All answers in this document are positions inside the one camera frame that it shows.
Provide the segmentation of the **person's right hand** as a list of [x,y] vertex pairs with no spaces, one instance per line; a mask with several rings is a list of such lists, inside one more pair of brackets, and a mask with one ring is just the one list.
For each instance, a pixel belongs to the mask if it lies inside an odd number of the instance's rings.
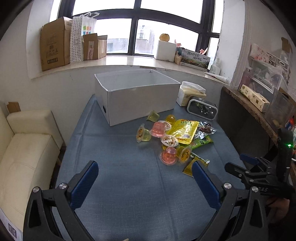
[[267,216],[267,220],[271,223],[274,223],[283,219],[287,215],[290,206],[290,200],[285,198],[274,199],[273,201],[269,202],[267,206],[271,209]]

